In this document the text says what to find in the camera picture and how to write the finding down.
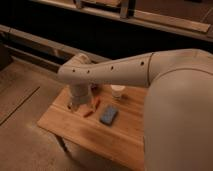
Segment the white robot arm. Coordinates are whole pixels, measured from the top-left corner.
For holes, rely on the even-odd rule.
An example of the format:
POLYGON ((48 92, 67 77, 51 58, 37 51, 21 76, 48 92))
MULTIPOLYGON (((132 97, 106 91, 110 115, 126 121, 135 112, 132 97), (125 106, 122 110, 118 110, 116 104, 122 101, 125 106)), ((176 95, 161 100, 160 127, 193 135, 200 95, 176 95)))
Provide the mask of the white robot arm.
POLYGON ((58 75, 73 105, 90 100, 91 83, 146 87, 145 171, 213 171, 212 53, 158 51, 98 64, 77 54, 58 75))

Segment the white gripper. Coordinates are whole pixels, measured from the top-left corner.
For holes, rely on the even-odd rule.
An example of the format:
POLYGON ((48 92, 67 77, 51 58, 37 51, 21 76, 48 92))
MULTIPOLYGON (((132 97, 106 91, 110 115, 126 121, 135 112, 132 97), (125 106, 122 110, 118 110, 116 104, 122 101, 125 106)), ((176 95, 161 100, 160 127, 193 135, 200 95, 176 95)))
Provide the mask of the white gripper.
POLYGON ((89 84, 70 85, 70 102, 67 107, 71 111, 77 111, 80 105, 87 104, 92 99, 91 86, 89 84))

